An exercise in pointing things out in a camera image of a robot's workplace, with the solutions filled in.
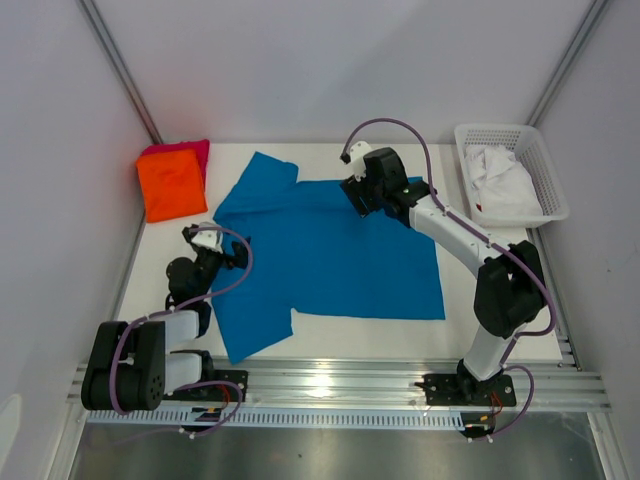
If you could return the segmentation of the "blue t shirt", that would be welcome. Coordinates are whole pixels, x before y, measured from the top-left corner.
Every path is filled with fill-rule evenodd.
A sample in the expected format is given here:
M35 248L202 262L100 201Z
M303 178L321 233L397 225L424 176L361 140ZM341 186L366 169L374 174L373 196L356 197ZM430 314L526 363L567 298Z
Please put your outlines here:
M254 255L242 284L212 301L231 362L292 336L293 311L444 319L432 239L382 212L360 217L337 180L297 176L296 165L255 153L214 214Z

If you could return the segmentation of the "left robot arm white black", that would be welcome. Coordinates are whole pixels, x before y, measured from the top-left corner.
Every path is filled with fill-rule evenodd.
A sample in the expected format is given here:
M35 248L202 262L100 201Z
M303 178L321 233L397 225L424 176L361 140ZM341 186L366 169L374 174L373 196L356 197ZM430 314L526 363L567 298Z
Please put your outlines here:
M253 267L249 239L233 241L229 251L223 243L219 231L196 233L188 241L195 257L178 257L166 267L163 310L99 325L81 386L85 409L127 415L157 409L174 391L197 400L215 392L224 378L210 354L180 345L206 333L210 299L239 286Z

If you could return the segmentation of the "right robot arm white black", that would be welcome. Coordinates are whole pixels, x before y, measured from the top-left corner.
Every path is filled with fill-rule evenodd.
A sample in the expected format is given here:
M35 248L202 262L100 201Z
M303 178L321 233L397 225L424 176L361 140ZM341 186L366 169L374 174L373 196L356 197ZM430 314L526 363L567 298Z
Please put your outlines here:
M350 169L341 188L360 216L384 212L444 247L476 279L473 312L479 327L459 364L456 389L464 401L481 402L491 394L517 335L547 306L536 247L491 239L443 204L428 181L410 180L390 147L358 142L340 159Z

